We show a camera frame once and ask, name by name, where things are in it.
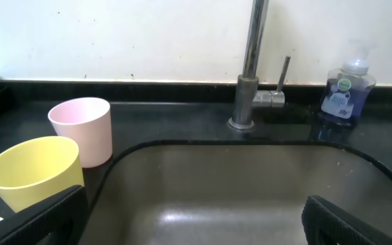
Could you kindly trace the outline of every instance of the wall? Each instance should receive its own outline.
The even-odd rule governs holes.
[[[0,78],[235,82],[251,0],[0,0]],[[323,84],[350,38],[376,42],[380,85],[392,85],[392,1],[271,0],[259,60],[276,83]]]

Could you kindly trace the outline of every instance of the sink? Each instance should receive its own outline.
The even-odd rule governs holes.
[[[80,244],[307,244],[320,195],[392,237],[392,181],[329,146],[166,145],[113,166]]]

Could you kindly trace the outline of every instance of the cup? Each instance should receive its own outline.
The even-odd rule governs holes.
[[[78,145],[67,137],[36,138],[0,154],[0,197],[15,212],[77,184],[84,186]]]
[[[82,167],[96,167],[112,156],[110,104],[105,99],[62,102],[49,111],[48,118],[58,135],[78,144]]]

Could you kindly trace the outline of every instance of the countertop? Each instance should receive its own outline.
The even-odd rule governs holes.
[[[31,101],[0,115],[0,153],[23,141],[56,135],[48,111],[60,101]],[[328,142],[375,158],[392,175],[392,105],[367,105],[354,129],[316,123],[310,105],[286,105],[281,110],[257,110],[255,129],[238,133],[227,125],[231,103],[112,103],[113,158],[124,150],[155,140]],[[83,169],[91,203],[112,159]],[[13,215],[0,199],[0,216]]]

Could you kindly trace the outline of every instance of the soap bottle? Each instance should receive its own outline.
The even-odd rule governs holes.
[[[337,125],[354,127],[376,80],[368,75],[370,64],[366,61],[373,46],[359,40],[349,43],[356,46],[356,51],[342,68],[329,72],[318,115]]]

